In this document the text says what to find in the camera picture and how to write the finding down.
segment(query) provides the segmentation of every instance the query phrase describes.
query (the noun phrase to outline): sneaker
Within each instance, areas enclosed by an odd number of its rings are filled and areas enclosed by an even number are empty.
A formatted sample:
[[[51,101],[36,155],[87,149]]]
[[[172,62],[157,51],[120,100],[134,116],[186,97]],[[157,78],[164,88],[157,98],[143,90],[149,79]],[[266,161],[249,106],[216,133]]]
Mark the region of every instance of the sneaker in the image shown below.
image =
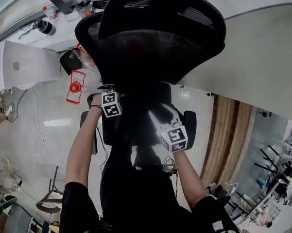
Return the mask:
[[[1,113],[5,112],[4,99],[2,95],[0,95],[0,110],[1,110]]]
[[[11,103],[8,107],[8,109],[5,111],[5,117],[6,119],[9,119],[13,116],[14,113],[14,105]]]

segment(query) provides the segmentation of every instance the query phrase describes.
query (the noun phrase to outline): wooden panel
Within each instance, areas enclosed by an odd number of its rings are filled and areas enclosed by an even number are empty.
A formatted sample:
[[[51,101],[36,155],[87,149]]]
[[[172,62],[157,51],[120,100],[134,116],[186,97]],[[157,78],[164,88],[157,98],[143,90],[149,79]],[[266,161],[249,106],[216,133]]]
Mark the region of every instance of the wooden panel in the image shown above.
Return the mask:
[[[214,135],[212,141],[208,143],[205,166],[201,175],[205,185],[215,182],[221,171],[227,147],[229,146],[234,113],[235,101],[219,96]]]
[[[229,150],[227,159],[224,160],[224,168],[223,171],[220,173],[220,176],[218,177],[217,184],[224,185],[231,178],[231,175],[236,168],[247,134],[251,111],[251,105],[242,102],[240,103],[238,119],[233,135],[231,148]]]

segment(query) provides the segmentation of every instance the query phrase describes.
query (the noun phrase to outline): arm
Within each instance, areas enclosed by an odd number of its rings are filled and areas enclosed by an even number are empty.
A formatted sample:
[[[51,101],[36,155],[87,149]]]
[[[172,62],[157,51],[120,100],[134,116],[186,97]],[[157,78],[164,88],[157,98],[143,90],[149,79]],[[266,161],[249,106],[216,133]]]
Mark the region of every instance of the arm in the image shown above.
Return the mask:
[[[185,198],[192,210],[198,201],[206,197],[204,185],[183,150],[175,152],[174,159]]]
[[[101,105],[101,94],[96,94],[92,104]],[[72,144],[66,168],[66,184],[78,182],[87,187],[88,170],[92,157],[93,140],[101,108],[92,107]]]

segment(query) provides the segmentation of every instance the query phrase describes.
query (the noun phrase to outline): wall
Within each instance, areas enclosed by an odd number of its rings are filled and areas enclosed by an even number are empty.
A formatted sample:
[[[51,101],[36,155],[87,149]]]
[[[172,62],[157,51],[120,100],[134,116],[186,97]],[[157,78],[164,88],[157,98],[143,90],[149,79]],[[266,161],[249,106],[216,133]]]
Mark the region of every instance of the wall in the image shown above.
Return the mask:
[[[272,111],[292,120],[292,5],[226,21],[226,47],[181,84]]]

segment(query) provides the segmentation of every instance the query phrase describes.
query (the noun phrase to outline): bracelet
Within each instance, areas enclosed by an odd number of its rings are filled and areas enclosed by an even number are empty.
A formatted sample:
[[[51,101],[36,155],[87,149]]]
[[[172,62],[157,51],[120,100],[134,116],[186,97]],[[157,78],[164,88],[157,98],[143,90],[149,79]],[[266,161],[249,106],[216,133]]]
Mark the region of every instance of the bracelet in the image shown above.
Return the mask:
[[[92,107],[98,107],[98,108],[102,109],[102,107],[100,105],[92,104],[89,106],[88,110],[90,110]]]

